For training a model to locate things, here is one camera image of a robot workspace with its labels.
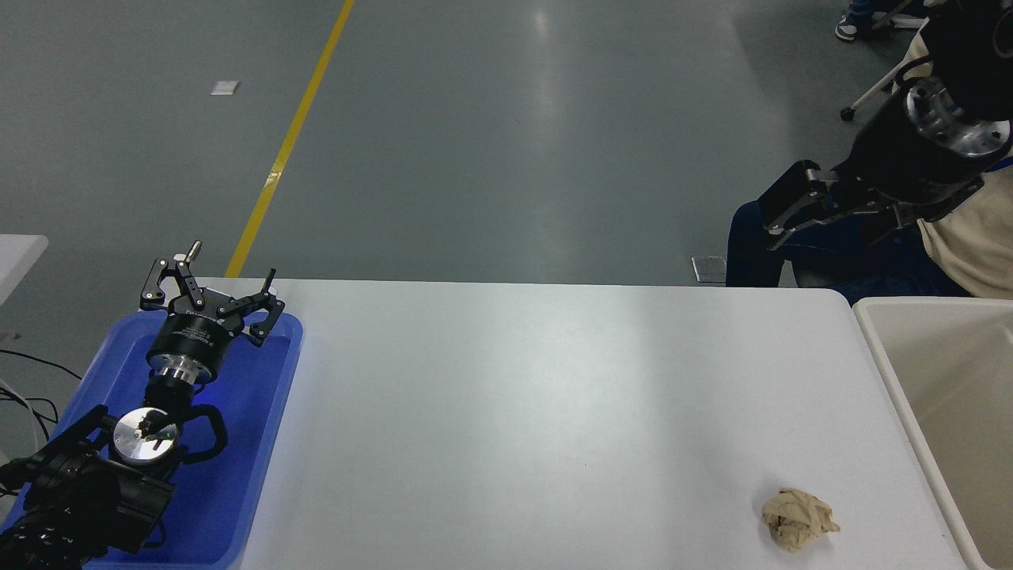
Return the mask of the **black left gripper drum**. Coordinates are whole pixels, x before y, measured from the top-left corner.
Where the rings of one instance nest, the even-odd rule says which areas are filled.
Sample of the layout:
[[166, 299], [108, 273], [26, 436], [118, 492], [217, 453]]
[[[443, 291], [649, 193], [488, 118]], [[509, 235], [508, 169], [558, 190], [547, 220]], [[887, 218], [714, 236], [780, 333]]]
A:
[[185, 358], [207, 373], [218, 373], [238, 335], [238, 315], [221, 317], [210, 302], [197, 310], [188, 297], [177, 297], [170, 302], [168, 317], [147, 353], [147, 361], [156, 371]]

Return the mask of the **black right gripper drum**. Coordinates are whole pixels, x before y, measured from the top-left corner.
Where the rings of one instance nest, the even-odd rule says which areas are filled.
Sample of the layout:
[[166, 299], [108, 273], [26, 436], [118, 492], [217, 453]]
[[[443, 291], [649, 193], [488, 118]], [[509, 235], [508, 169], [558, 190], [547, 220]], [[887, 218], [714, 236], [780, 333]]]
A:
[[942, 203], [1011, 150], [1011, 121], [978, 118], [947, 87], [909, 87], [859, 131], [838, 165], [898, 203]]

